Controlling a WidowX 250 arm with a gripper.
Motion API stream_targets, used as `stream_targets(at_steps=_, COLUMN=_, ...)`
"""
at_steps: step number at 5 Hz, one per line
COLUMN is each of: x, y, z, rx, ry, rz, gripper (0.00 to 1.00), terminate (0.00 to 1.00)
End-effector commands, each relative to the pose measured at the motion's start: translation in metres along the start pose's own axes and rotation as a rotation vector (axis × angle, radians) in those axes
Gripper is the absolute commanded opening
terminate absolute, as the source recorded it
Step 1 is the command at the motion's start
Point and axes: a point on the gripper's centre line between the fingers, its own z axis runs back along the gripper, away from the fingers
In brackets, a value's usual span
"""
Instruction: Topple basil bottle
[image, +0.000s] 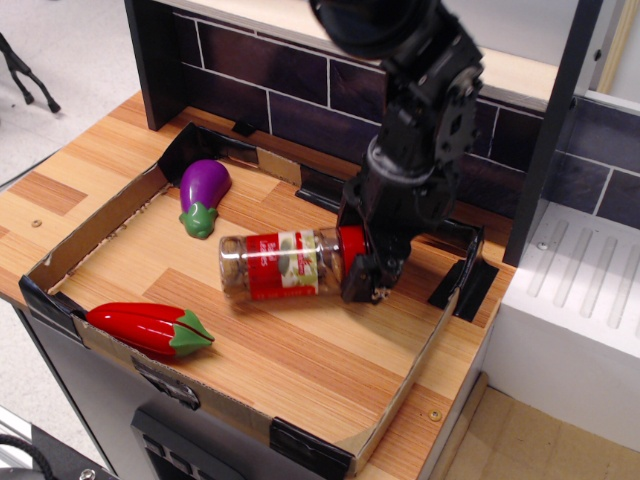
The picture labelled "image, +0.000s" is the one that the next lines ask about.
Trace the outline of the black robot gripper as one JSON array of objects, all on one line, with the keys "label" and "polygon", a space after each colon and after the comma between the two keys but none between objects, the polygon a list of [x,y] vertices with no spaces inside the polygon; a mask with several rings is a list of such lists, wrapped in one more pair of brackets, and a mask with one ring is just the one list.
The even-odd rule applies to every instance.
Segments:
[{"label": "black robot gripper", "polygon": [[432,232],[450,216],[458,187],[456,168],[435,169],[424,178],[393,179],[365,165],[348,180],[337,226],[359,227],[367,253],[357,255],[342,282],[346,303],[379,303],[376,290],[397,283],[411,253],[411,241]]}]

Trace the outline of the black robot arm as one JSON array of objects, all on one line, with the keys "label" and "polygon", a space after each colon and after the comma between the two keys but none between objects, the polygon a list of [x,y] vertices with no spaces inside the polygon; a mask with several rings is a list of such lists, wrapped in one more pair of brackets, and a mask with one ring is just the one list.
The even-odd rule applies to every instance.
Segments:
[{"label": "black robot arm", "polygon": [[453,210],[457,162],[477,135],[482,55],[439,1],[314,1],[311,9],[337,47],[387,74],[380,129],[338,214],[339,226],[359,226],[367,242],[341,296],[376,303],[399,280],[412,240]]}]

